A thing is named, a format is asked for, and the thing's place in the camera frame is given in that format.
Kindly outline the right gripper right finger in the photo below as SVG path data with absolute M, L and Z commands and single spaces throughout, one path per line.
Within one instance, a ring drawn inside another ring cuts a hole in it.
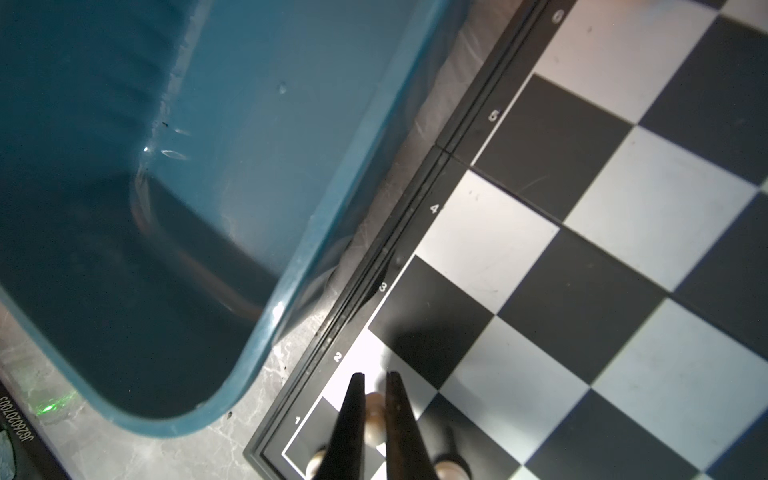
M 386 374 L 385 391 L 387 478 L 437 480 L 399 373 Z

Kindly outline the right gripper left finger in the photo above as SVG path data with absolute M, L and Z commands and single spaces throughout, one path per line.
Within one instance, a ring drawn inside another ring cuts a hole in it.
M 355 373 L 314 479 L 363 478 L 365 411 L 365 376 Z

